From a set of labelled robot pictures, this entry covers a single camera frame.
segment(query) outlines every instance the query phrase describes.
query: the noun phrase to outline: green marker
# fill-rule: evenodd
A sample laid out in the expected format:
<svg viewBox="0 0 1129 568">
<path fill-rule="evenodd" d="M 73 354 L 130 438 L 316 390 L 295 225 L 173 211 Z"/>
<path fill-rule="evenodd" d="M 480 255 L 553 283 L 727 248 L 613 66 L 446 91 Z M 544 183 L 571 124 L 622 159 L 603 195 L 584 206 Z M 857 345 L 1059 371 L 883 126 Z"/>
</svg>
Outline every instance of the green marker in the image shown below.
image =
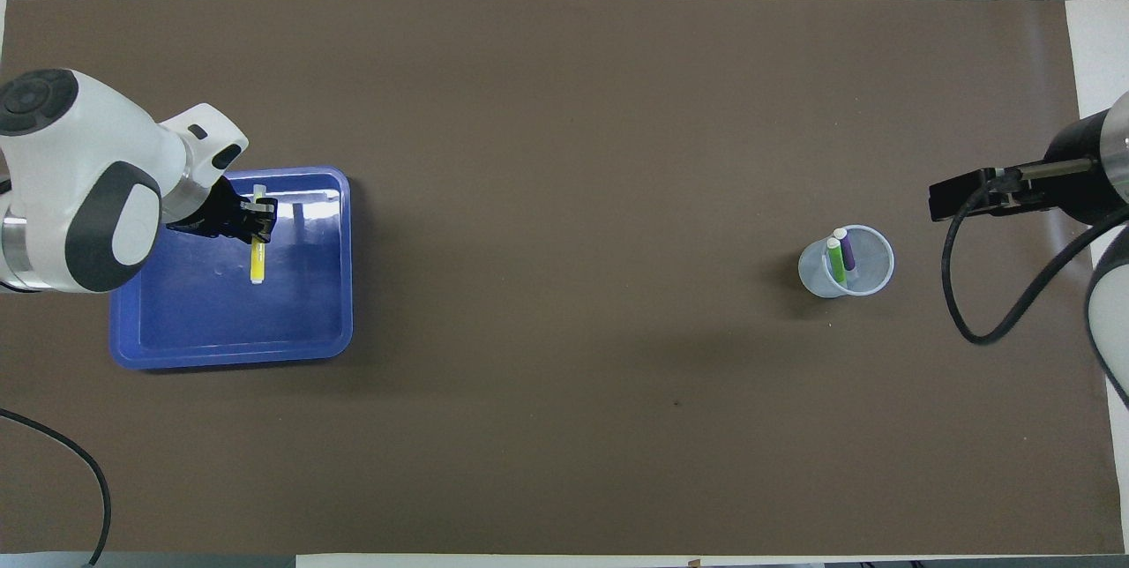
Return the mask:
<svg viewBox="0 0 1129 568">
<path fill-rule="evenodd" d="M 828 259 L 831 261 L 831 276 L 839 283 L 847 283 L 847 268 L 843 266 L 843 250 L 839 239 L 828 238 Z"/>
</svg>

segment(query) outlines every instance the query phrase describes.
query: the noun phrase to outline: blue tray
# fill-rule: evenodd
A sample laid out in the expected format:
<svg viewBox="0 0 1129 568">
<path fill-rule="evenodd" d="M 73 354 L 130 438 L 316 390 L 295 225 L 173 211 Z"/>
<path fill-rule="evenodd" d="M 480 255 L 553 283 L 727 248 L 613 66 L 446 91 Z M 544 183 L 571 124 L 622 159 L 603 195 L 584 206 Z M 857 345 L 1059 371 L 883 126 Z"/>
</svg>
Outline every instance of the blue tray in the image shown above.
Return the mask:
<svg viewBox="0 0 1129 568">
<path fill-rule="evenodd" d="M 110 297 L 110 351 L 130 369 L 198 367 L 341 353 L 352 339 L 349 181 L 334 167 L 228 174 L 279 201 L 266 279 L 251 247 L 161 228 L 149 261 Z"/>
</svg>

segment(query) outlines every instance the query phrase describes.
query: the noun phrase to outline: black cable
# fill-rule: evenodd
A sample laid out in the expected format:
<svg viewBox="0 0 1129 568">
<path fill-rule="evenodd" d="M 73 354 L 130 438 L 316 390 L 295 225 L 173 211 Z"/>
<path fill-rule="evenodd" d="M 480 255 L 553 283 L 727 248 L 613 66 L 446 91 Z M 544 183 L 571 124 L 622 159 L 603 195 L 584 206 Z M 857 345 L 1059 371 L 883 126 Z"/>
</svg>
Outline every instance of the black cable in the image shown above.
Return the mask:
<svg viewBox="0 0 1129 568">
<path fill-rule="evenodd" d="M 953 243 L 956 242 L 956 230 L 960 229 L 961 222 L 964 221 L 965 217 L 968 217 L 969 211 L 972 211 L 977 203 L 980 203 L 980 201 L 988 195 L 989 191 L 992 191 L 1004 183 L 1014 181 L 1015 175 L 1000 175 L 997 178 L 988 181 L 977 191 L 973 191 L 972 195 L 969 196 L 969 199 L 960 207 L 960 210 L 956 211 L 956 215 L 953 216 L 953 221 L 948 225 L 948 234 L 945 236 L 945 246 L 940 252 L 940 287 L 945 292 L 945 304 L 948 306 L 948 314 L 953 317 L 953 323 L 956 324 L 956 330 L 961 332 L 961 335 L 963 335 L 970 343 L 975 343 L 977 346 L 987 346 L 988 343 L 995 343 L 997 340 L 1000 340 L 1012 330 L 1012 327 L 1015 326 L 1015 324 L 1019 321 L 1019 317 L 1023 316 L 1024 312 L 1027 312 L 1027 308 L 1031 307 L 1032 303 L 1034 303 L 1035 297 L 1039 297 L 1039 294 L 1047 288 L 1047 285 L 1051 281 L 1051 279 L 1053 279 L 1054 276 L 1070 262 L 1070 260 L 1073 260 L 1078 253 L 1082 253 L 1086 246 L 1089 246 L 1089 243 L 1092 243 L 1093 239 L 1097 239 L 1102 234 L 1109 231 L 1113 227 L 1129 221 L 1129 203 L 1126 203 L 1124 207 L 1121 207 L 1117 211 L 1113 211 L 1109 216 L 1102 218 L 1096 225 L 1089 227 L 1088 230 L 1085 230 L 1085 233 L 1074 238 L 1073 242 L 1067 244 L 1066 247 L 1043 268 L 1043 270 L 1039 271 L 1039 274 L 1031 281 L 1027 289 L 1023 291 L 1023 295 L 1016 299 L 1012 309 L 1008 311 L 1007 315 L 1004 316 L 1004 320 L 999 322 L 999 325 L 992 329 L 992 331 L 988 334 L 975 334 L 969 329 L 968 323 L 964 323 L 964 317 L 961 316 L 961 311 L 956 307 L 956 297 L 953 295 L 953 280 L 949 270 L 949 263 L 953 257 Z"/>
<path fill-rule="evenodd" d="M 42 425 L 30 418 L 20 416 L 14 411 L 8 411 L 3 408 L 0 408 L 0 418 L 7 418 L 12 422 L 18 422 L 24 427 L 40 431 L 40 434 L 43 434 L 62 446 L 68 447 L 70 451 L 75 452 L 75 455 L 82 458 L 82 462 L 85 462 L 86 465 L 90 467 L 90 471 L 94 472 L 94 477 L 98 480 L 98 490 L 102 491 L 102 534 L 98 535 L 98 544 L 94 547 L 94 552 L 90 554 L 90 559 L 86 562 L 86 566 L 93 567 L 98 562 L 98 558 L 102 557 L 102 550 L 106 548 L 106 538 L 110 536 L 110 484 L 106 483 L 106 477 L 102 473 L 102 467 L 98 466 L 98 462 L 94 460 L 94 456 L 86 453 L 86 449 L 80 447 L 78 443 L 71 440 L 68 436 L 61 435 L 46 425 Z"/>
</svg>

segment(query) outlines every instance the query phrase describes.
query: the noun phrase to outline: brown mat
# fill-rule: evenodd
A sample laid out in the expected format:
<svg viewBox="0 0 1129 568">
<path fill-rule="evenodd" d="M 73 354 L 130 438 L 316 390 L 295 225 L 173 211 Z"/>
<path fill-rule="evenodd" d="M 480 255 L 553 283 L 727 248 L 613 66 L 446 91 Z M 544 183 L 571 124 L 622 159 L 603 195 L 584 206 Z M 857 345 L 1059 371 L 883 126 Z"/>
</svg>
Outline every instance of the brown mat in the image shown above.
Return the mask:
<svg viewBox="0 0 1129 568">
<path fill-rule="evenodd" d="M 102 461 L 112 549 L 1122 550 L 1087 271 L 973 348 L 926 207 L 1077 117 L 1061 2 L 12 1 L 3 49 L 352 182 L 330 362 L 126 372 L 106 297 L 0 298 L 0 400 Z M 847 222 L 898 270 L 819 300 L 796 259 Z M 1077 230 L 969 222 L 975 325 Z M 2 550 L 93 543 L 80 463 L 0 438 Z"/>
</svg>

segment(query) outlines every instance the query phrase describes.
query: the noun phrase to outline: clear plastic cup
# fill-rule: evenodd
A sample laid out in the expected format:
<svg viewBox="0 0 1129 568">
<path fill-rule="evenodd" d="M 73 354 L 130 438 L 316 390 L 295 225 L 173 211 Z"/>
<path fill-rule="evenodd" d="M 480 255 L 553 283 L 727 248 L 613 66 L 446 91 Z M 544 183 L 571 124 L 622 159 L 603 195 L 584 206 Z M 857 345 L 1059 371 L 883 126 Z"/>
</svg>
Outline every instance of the clear plastic cup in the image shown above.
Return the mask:
<svg viewBox="0 0 1129 568">
<path fill-rule="evenodd" d="M 881 233 L 863 225 L 843 228 L 855 251 L 855 270 L 847 271 L 846 283 L 837 282 L 831 276 L 826 237 L 811 243 L 799 254 L 799 280 L 812 295 L 824 299 L 843 295 L 866 297 L 885 288 L 894 274 L 894 250 Z"/>
</svg>

